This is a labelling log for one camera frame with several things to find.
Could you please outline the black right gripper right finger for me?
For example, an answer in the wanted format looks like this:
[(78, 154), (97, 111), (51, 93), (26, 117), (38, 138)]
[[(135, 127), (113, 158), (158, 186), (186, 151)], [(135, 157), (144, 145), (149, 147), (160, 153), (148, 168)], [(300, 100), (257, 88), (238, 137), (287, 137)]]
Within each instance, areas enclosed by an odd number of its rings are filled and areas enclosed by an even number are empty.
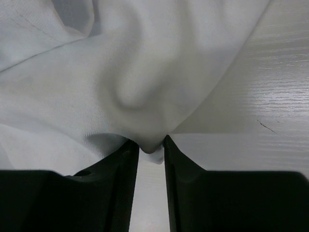
[(309, 182), (298, 172), (207, 171), (171, 137), (164, 158), (173, 232), (306, 232)]

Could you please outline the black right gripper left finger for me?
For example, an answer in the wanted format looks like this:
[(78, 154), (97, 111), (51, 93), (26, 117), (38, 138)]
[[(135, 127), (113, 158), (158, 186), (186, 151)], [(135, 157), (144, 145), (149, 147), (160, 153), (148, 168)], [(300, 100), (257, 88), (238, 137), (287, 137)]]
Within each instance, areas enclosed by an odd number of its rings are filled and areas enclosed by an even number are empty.
[(3, 170), (3, 232), (127, 232), (139, 147), (125, 142), (106, 158), (76, 173)]

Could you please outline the white fabric skirt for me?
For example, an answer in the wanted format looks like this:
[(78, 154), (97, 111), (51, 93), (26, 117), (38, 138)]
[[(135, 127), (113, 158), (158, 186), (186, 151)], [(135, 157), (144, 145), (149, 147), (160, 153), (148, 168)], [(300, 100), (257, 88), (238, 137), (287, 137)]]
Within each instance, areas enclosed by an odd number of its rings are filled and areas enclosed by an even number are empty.
[(153, 153), (206, 99), (267, 0), (3, 0), (0, 167), (73, 174)]

